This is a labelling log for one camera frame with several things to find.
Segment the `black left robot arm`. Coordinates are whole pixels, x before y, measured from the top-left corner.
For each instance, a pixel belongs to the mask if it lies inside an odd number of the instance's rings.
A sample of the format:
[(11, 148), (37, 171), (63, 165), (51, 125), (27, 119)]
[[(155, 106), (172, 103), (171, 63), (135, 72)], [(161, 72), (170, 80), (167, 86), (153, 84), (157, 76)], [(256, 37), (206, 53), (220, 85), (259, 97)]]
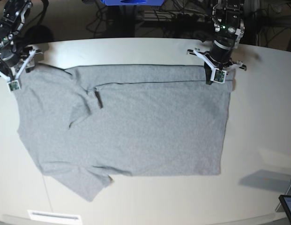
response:
[(243, 0), (219, 0), (213, 6), (211, 17), (216, 37), (205, 56), (217, 70), (215, 77), (212, 78), (213, 69), (204, 63), (207, 85), (215, 81), (224, 81), (224, 71), (233, 65), (232, 51), (238, 47), (245, 32), (242, 19), (243, 4)]

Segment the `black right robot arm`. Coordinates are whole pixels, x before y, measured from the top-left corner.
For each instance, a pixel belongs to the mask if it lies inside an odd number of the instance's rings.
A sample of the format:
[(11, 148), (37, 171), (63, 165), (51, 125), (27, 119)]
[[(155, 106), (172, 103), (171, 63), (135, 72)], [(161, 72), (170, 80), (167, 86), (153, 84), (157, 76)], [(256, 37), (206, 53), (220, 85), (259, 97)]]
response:
[(32, 6), (30, 0), (8, 0), (3, 8), (3, 15), (0, 18), (0, 72), (10, 78), (13, 77), (11, 67), (14, 65), (8, 63), (3, 56), (7, 52), (14, 54), (14, 42)]

